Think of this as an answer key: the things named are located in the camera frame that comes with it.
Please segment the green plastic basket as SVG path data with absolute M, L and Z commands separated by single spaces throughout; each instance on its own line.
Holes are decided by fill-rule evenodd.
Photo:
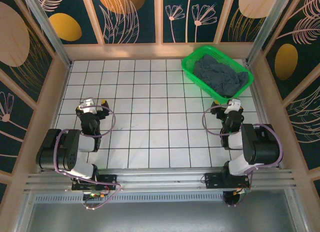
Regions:
M 235 70 L 236 73 L 247 72 L 248 73 L 247 84 L 245 84 L 233 97 L 227 98 L 227 97 L 220 96 L 208 85 L 202 82 L 197 76 L 194 75 L 194 64 L 196 61 L 201 59 L 204 55 L 210 55 L 214 57 L 219 63 L 230 66 L 232 69 Z M 189 54 L 187 57 L 182 59 L 181 67 L 188 79 L 190 79 L 195 85 L 197 85 L 200 89 L 206 92 L 210 97 L 217 100 L 221 104 L 226 103 L 228 100 L 239 97 L 242 94 L 242 92 L 244 92 L 254 81 L 254 77 L 248 69 L 244 68 L 242 65 L 240 65 L 239 63 L 231 59 L 229 56 L 227 56 L 223 52 L 219 51 L 217 48 L 210 45 L 203 45 L 197 48 L 194 52 Z

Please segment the grey t-shirt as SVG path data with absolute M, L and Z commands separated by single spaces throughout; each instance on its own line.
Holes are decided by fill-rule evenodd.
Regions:
M 225 98 L 233 97 L 249 81 L 246 71 L 236 72 L 208 54 L 194 63 L 193 74 Z

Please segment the grey sheet metal shelf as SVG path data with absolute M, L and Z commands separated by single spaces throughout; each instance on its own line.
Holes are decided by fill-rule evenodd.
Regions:
M 16 232 L 303 232 L 281 190 L 251 192 L 227 206 L 218 193 L 191 200 L 109 202 L 90 211 L 70 194 L 31 194 Z

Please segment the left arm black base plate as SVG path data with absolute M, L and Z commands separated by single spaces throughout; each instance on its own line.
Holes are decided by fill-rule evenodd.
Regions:
M 94 177 L 98 182 L 109 183 L 112 185 L 102 185 L 95 184 L 92 182 L 87 182 L 80 179 L 73 179 L 71 190 L 72 191 L 105 191 L 108 188 L 110 190 L 115 190 L 116 186 L 114 185 L 117 182 L 117 175 L 115 174 L 100 174 Z

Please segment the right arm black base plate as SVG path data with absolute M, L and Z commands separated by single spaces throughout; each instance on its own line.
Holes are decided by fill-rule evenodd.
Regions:
M 204 181 L 207 189 L 249 188 L 250 186 L 248 176 L 235 176 L 222 172 L 205 173 Z

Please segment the wooden enclosure frame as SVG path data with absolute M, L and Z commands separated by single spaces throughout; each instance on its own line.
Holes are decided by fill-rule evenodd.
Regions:
M 18 207 L 23 192 L 23 182 L 31 172 L 31 150 L 39 144 L 42 132 L 53 122 L 53 115 L 58 108 L 58 100 L 62 96 L 62 86 L 67 77 L 67 67 L 59 53 L 50 45 L 37 21 L 27 9 L 23 0 L 13 0 L 17 6 L 17 12 L 31 27 L 39 38 L 40 43 L 49 52 L 52 61 L 44 72 L 44 84 L 40 88 L 37 99 L 31 97 L 27 88 L 18 84 L 15 76 L 11 76 L 5 70 L 5 64 L 0 61 L 0 82 L 17 95 L 20 101 L 31 108 L 35 115 L 31 118 L 31 128 L 27 130 L 26 142 L 19 150 L 19 156 L 14 164 L 12 172 L 0 169 L 0 183 L 6 183 L 7 192 L 13 194 L 10 203 L 7 204 L 7 219 L 4 221 L 4 231 L 12 227 L 13 215 Z M 94 31 L 97 42 L 82 45 L 65 45 L 64 50 L 71 60 L 108 60 L 108 59 L 164 59 L 182 58 L 199 47 L 197 43 L 165 44 L 162 42 L 163 19 L 161 17 L 161 4 L 163 0 L 155 0 L 155 42 L 129 45 L 104 45 L 102 35 L 98 31 L 98 21 L 94 15 L 92 0 L 82 0 L 86 14 L 90 20 L 90 26 Z M 286 96 L 280 95 L 280 87 L 272 78 L 271 69 L 267 65 L 266 54 L 275 44 L 276 38 L 272 36 L 267 40 L 264 51 L 261 51 L 253 62 L 254 77 L 257 80 L 257 89 L 269 121 L 274 125 L 281 141 L 285 145 L 284 165 L 293 169 L 298 182 L 298 190 L 301 195 L 307 218 L 316 232 L 320 232 L 320 198 L 316 194 L 312 179 L 320 178 L 320 166 L 309 169 L 303 157 L 298 140 L 294 135 L 293 127 L 289 123 L 289 117 L 285 108 L 296 99 L 317 78 L 320 78 L 320 58 L 315 60 L 311 69 L 302 70 L 302 78 Z

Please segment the aluminium corner post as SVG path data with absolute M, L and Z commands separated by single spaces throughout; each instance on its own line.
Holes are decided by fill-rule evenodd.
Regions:
M 42 9 L 38 0 L 24 0 L 26 4 L 29 6 L 36 20 L 39 22 L 41 27 L 43 28 L 44 33 L 47 35 L 49 41 L 53 45 L 55 51 L 61 58 L 64 65 L 70 69 L 72 61 L 70 60 L 64 45 L 62 44 L 60 38 L 57 36 L 53 26 L 51 25 L 49 18 L 45 11 Z
M 289 0 L 275 0 L 275 2 L 273 3 L 268 16 L 266 17 L 260 30 L 258 31 L 258 34 L 253 42 L 248 56 L 245 58 L 245 65 L 247 68 L 253 65 L 255 59 L 261 51 L 272 29 L 275 27 L 275 24 L 277 23 L 288 2 Z

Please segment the aluminium mounting rail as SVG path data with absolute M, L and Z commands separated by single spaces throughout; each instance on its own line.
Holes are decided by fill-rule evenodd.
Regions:
M 102 175 L 116 175 L 123 193 L 139 192 L 193 192 L 206 189 L 202 176 L 218 173 L 219 167 L 205 168 L 145 168 L 145 169 L 102 169 Z M 260 168 L 253 173 L 251 189 L 286 190 L 296 189 L 293 172 L 289 169 Z M 29 174 L 24 192 L 54 193 L 70 192 L 69 177 L 53 171 Z

